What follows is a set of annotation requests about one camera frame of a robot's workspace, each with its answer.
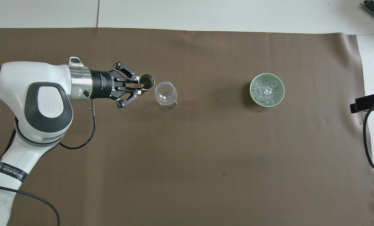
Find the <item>green bowl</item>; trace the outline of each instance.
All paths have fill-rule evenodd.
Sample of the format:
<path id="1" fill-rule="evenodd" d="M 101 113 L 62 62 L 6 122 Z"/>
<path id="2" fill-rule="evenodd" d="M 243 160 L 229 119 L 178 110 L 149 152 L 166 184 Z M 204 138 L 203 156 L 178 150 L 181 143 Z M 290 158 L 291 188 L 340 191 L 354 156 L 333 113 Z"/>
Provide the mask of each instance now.
<path id="1" fill-rule="evenodd" d="M 252 93 L 253 90 L 251 87 L 253 86 L 253 83 L 257 80 L 268 80 L 268 81 L 276 80 L 278 82 L 278 86 L 276 87 L 276 90 L 275 90 L 276 92 L 278 92 L 278 98 L 274 100 L 273 104 L 259 103 L 260 100 L 258 98 L 253 97 L 253 93 Z M 271 73 L 262 73 L 262 74 L 257 75 L 253 79 L 253 81 L 251 81 L 249 92 L 250 92 L 251 99 L 259 106 L 273 107 L 273 106 L 277 106 L 283 100 L 283 97 L 285 96 L 285 86 L 283 85 L 282 81 L 278 78 L 278 76 L 271 74 Z"/>

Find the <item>label sticker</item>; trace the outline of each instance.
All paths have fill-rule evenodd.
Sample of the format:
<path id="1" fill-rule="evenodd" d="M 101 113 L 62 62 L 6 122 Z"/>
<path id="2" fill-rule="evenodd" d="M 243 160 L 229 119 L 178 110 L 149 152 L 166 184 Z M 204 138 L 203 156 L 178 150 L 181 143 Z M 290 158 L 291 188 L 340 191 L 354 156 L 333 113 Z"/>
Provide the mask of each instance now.
<path id="1" fill-rule="evenodd" d="M 21 183 L 24 182 L 28 177 L 28 173 L 26 173 L 25 171 L 2 162 L 0 162 L 0 173 L 4 173 L 8 176 L 14 177 L 15 179 L 21 181 Z"/>
<path id="2" fill-rule="evenodd" d="M 102 76 L 102 74 L 100 73 L 101 75 L 101 90 L 104 90 L 104 88 L 106 88 L 106 86 L 108 85 L 107 82 L 106 82 L 106 78 L 104 76 Z"/>

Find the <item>bowl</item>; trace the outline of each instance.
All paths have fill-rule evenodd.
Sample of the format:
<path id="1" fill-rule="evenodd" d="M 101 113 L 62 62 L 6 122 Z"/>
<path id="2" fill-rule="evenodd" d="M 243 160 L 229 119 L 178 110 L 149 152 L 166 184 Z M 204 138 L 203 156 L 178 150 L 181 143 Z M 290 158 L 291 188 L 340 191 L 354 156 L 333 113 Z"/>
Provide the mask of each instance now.
<path id="1" fill-rule="evenodd" d="M 274 87 L 275 82 L 273 82 L 273 84 L 270 85 L 269 83 L 271 81 L 276 81 L 277 86 Z M 264 82 L 264 84 L 257 85 L 257 83 L 259 82 Z M 268 101 L 269 103 L 267 103 L 266 100 L 264 101 L 263 98 L 259 97 L 261 93 L 261 91 L 259 90 L 261 89 L 258 89 L 258 87 L 265 88 L 268 94 L 272 93 L 272 96 L 273 94 L 276 94 L 277 97 L 272 98 L 273 103 L 271 101 Z M 249 89 L 250 89 L 249 92 L 250 92 L 251 99 L 256 104 L 258 104 L 259 106 L 263 106 L 263 107 L 277 106 L 283 100 L 283 97 L 285 96 L 285 86 L 283 85 L 282 80 L 280 80 L 278 76 L 271 74 L 271 73 L 262 73 L 262 74 L 257 75 L 253 79 L 253 81 L 251 81 Z"/>

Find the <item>ice cube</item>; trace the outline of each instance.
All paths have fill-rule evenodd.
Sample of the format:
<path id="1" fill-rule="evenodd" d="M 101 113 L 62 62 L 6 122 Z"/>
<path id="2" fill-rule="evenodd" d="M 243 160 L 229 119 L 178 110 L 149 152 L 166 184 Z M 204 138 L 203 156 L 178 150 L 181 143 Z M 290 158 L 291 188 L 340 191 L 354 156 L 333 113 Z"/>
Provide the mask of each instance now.
<path id="1" fill-rule="evenodd" d="M 251 89 L 252 90 L 256 90 L 258 89 L 258 86 L 260 86 L 262 84 L 262 81 L 261 80 L 256 80 L 256 81 L 253 81 L 251 83 Z"/>
<path id="2" fill-rule="evenodd" d="M 265 94 L 265 99 L 266 100 L 271 100 L 271 99 L 273 99 L 273 94 L 271 93 L 271 94 Z"/>
<path id="3" fill-rule="evenodd" d="M 257 99 L 255 99 L 255 100 L 256 100 L 258 103 L 262 104 L 262 105 L 266 104 L 266 100 L 265 100 L 265 99 L 257 98 Z"/>
<path id="4" fill-rule="evenodd" d="M 252 90 L 251 91 L 251 95 L 254 97 L 254 98 L 256 98 L 256 97 L 258 97 L 258 91 L 257 90 Z"/>
<path id="5" fill-rule="evenodd" d="M 265 94 L 271 94 L 272 93 L 272 88 L 271 87 L 269 87 L 269 86 L 267 86 L 266 88 L 265 88 L 265 90 L 264 90 L 264 93 Z"/>
<path id="6" fill-rule="evenodd" d="M 270 83 L 269 83 L 269 86 L 272 87 L 272 88 L 276 88 L 278 86 L 278 81 L 276 80 L 272 80 Z"/>
<path id="7" fill-rule="evenodd" d="M 263 86 L 263 85 L 261 84 L 261 85 L 258 85 L 257 87 L 258 87 L 258 91 L 259 91 L 259 92 L 262 92 L 262 93 L 264 92 L 264 90 L 265 90 L 265 86 Z"/>
<path id="8" fill-rule="evenodd" d="M 264 98 L 264 99 L 265 99 L 265 97 L 266 97 L 266 94 L 265 94 L 265 92 L 260 92 L 260 95 L 259 95 L 259 97 L 260 97 L 260 98 Z"/>

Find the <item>black clamp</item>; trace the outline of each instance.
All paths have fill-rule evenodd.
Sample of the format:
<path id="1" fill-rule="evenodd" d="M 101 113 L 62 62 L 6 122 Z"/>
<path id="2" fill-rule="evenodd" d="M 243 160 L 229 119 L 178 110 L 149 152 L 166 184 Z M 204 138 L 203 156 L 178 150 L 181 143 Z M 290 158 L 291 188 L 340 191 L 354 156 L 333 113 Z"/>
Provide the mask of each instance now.
<path id="1" fill-rule="evenodd" d="M 152 75 L 143 73 L 139 77 L 135 76 L 135 72 L 125 66 L 120 61 L 114 64 L 114 69 L 109 71 L 109 75 L 112 79 L 112 91 L 110 98 L 117 100 L 118 108 L 123 108 L 129 105 L 131 102 L 137 99 L 138 95 L 144 94 L 146 91 L 152 89 L 155 85 L 155 80 Z M 139 88 L 127 87 L 127 83 L 138 84 Z M 124 94 L 129 93 L 130 96 L 127 99 L 120 99 Z"/>
<path id="2" fill-rule="evenodd" d="M 350 112 L 357 113 L 361 111 L 368 111 L 373 104 L 374 94 L 357 98 L 355 103 L 350 105 Z"/>

